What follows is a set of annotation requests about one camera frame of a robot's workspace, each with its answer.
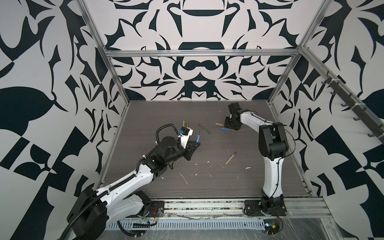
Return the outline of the blue pen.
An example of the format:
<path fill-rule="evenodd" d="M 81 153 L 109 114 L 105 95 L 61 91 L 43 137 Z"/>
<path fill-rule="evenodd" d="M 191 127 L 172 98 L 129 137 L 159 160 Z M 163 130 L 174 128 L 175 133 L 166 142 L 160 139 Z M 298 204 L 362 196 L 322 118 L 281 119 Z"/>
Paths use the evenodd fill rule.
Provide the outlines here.
<path fill-rule="evenodd" d="M 196 140 L 197 143 L 200 141 L 201 131 L 202 131 L 202 127 L 200 127 L 198 131 L 197 140 Z"/>

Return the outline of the tan pen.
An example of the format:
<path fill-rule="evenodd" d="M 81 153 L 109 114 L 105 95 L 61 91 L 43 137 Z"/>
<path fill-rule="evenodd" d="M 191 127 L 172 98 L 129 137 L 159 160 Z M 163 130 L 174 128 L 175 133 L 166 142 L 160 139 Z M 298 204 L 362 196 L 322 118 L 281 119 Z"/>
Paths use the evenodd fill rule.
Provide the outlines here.
<path fill-rule="evenodd" d="M 229 162 L 235 157 L 236 153 L 238 152 L 238 150 L 236 150 L 228 159 L 227 161 L 225 162 L 225 165 L 228 165 Z"/>

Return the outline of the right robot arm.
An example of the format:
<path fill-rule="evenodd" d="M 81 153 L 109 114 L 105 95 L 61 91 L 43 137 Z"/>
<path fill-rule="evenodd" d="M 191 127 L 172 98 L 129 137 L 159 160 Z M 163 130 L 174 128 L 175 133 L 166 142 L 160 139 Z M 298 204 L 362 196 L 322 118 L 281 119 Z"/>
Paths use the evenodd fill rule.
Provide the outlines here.
<path fill-rule="evenodd" d="M 284 125 L 260 117 L 256 112 L 243 110 L 239 103 L 229 104 L 230 115 L 225 118 L 227 129 L 239 130 L 246 125 L 259 134 L 259 152 L 265 162 L 265 182 L 259 201 L 245 201 L 247 216 L 273 216 L 285 209 L 282 190 L 282 168 L 289 150 Z"/>

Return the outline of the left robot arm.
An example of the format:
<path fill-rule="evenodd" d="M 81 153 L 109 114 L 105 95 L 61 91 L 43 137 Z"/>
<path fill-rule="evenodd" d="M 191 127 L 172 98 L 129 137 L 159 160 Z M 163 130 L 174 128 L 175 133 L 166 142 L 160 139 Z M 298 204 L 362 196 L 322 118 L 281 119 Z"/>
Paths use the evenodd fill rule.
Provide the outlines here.
<path fill-rule="evenodd" d="M 82 191 L 67 216 L 68 225 L 60 236 L 63 240 L 73 231 L 78 240 L 96 240 L 110 224 L 130 216 L 145 216 L 151 199 L 140 188 L 160 177 L 173 163 L 191 160 L 201 144 L 167 136 L 137 163 L 135 170 L 112 184 L 97 190 Z"/>

